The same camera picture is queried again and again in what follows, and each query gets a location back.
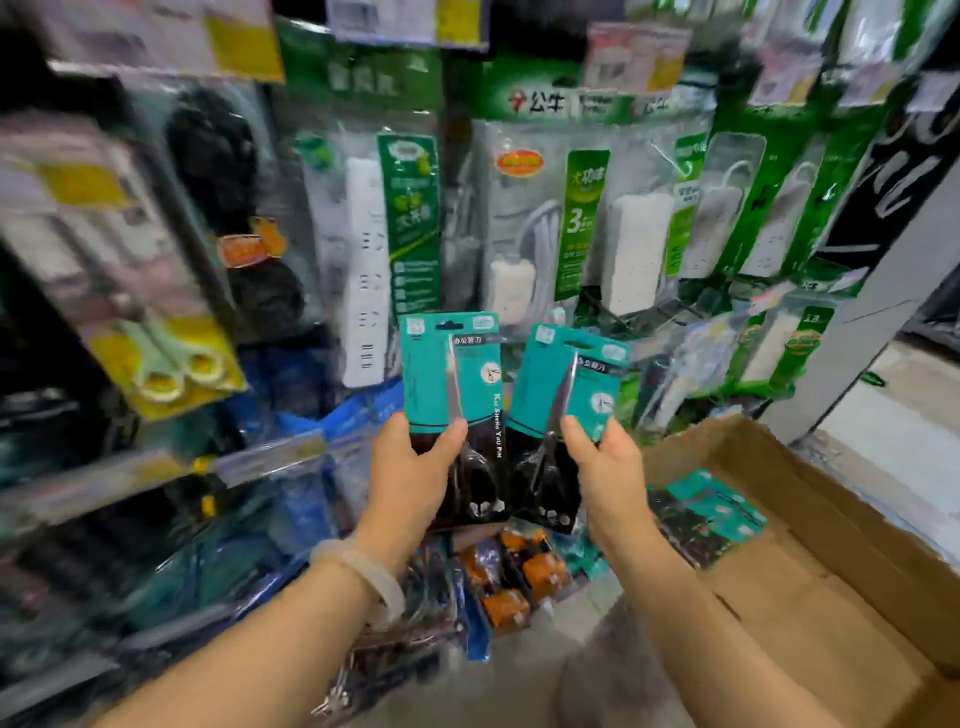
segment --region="bracelet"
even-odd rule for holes
[[[325,554],[333,554],[341,562],[356,571],[370,584],[382,599],[367,620],[373,629],[384,629],[400,619],[406,609],[407,599],[403,590],[387,570],[357,548],[350,539],[321,541],[310,552],[310,563],[314,563]]]

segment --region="packaged scissors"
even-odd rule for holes
[[[506,451],[500,335],[493,313],[434,313],[400,318],[403,396],[410,437],[427,452],[449,423],[469,430],[450,468],[434,528],[506,521]]]
[[[245,389],[132,153],[70,121],[0,135],[38,182],[2,210],[5,241],[144,419]]]
[[[580,508],[577,464],[561,441],[573,415],[600,439],[626,373],[628,345],[550,325],[534,327],[523,353],[507,421],[511,513],[561,533]]]

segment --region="scissors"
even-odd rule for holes
[[[543,429],[543,439],[540,440],[537,449],[517,466],[527,476],[527,482],[530,484],[530,499],[534,512],[549,522],[558,522],[560,525],[570,525],[570,517],[563,513],[566,498],[560,468],[557,465],[557,443],[560,440],[560,420],[566,414],[566,408],[570,404],[570,392],[573,391],[573,380],[577,374],[577,359],[577,352],[573,350],[570,362],[564,370],[564,376],[557,385],[553,401],[550,403],[546,427]]]
[[[140,261],[132,258],[112,225],[99,212],[89,212],[86,219],[103,236],[110,247],[136,270]],[[186,391],[189,379],[203,387],[219,389],[226,373],[223,356],[211,347],[182,341],[167,332],[163,324],[144,303],[124,290],[105,271],[103,265],[81,242],[80,237],[58,216],[48,221],[66,247],[77,258],[90,281],[112,303],[116,326],[140,353],[140,362],[133,374],[133,386],[147,400],[166,404],[178,400]]]
[[[450,423],[464,417],[464,407],[460,402],[457,351],[453,338],[452,335],[449,336],[446,342],[446,416]],[[471,447],[466,438],[460,446],[460,454],[450,466],[449,485],[452,487],[447,487],[441,507],[444,514],[459,514],[464,500],[475,519],[504,508],[504,503],[497,493],[490,461]]]

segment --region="red oval sticker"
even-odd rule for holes
[[[533,177],[543,169],[543,155],[531,149],[515,149],[497,157],[496,168],[507,177]]]

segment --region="brown cardboard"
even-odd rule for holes
[[[960,725],[960,577],[752,420],[644,451],[658,487],[698,467],[770,520],[703,578],[794,679],[851,728]]]

